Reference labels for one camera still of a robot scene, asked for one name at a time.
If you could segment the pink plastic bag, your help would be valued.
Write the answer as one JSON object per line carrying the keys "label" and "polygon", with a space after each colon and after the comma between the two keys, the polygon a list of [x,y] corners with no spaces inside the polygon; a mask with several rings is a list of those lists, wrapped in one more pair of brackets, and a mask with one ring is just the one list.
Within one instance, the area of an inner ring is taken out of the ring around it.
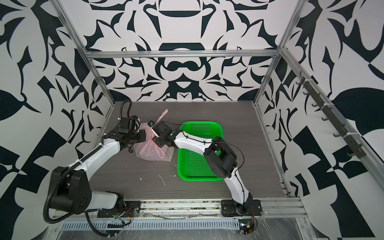
{"label": "pink plastic bag", "polygon": [[141,123],[139,130],[145,131],[146,140],[142,143],[134,144],[134,151],[138,158],[156,162],[170,162],[172,160],[175,148],[168,147],[167,145],[159,147],[153,140],[156,135],[148,125],[148,122]]}

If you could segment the green plastic basket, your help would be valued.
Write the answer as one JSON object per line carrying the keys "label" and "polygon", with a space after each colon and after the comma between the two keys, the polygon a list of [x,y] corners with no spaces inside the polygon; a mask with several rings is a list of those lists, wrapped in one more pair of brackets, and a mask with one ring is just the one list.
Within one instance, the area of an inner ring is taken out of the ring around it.
{"label": "green plastic basket", "polygon": [[[223,138],[220,124],[212,121],[188,121],[180,126],[187,134],[204,139]],[[180,179],[186,182],[220,182],[210,169],[204,156],[193,151],[179,149],[177,171]]]}

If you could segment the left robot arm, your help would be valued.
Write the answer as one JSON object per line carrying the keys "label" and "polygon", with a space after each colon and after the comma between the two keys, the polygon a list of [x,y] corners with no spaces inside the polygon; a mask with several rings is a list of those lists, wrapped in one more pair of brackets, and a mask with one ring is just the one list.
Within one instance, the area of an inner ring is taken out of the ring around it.
{"label": "left robot arm", "polygon": [[90,179],[111,157],[121,150],[146,140],[137,116],[119,119],[117,126],[87,155],[67,167],[57,167],[51,173],[49,191],[43,207],[43,218],[55,224],[72,216],[97,210],[120,214],[124,196],[115,192],[91,190]]}

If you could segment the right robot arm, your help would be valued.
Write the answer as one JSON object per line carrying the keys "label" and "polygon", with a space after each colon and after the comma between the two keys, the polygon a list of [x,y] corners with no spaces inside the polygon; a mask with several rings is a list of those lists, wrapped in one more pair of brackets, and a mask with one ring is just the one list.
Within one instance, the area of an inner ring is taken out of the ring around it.
{"label": "right robot arm", "polygon": [[240,177],[237,155],[231,149],[231,144],[221,137],[204,139],[181,129],[174,131],[164,121],[150,121],[148,126],[155,134],[153,140],[158,147],[166,145],[202,155],[211,171],[225,181],[235,207],[243,213],[249,210],[253,196]]}

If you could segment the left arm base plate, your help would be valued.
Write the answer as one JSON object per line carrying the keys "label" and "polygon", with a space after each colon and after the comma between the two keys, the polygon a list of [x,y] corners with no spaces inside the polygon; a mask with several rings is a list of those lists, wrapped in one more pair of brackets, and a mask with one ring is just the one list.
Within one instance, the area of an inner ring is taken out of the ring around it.
{"label": "left arm base plate", "polygon": [[114,218],[119,215],[121,218],[135,217],[140,213],[141,201],[124,201],[120,207],[115,206],[113,209],[101,209],[97,217],[98,218]]}

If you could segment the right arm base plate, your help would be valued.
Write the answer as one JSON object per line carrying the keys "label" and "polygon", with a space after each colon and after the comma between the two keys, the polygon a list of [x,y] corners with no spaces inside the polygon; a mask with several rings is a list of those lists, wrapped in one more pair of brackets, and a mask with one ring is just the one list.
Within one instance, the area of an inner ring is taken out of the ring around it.
{"label": "right arm base plate", "polygon": [[261,216],[263,208],[260,200],[248,200],[241,205],[233,200],[221,200],[221,214],[224,217]]}

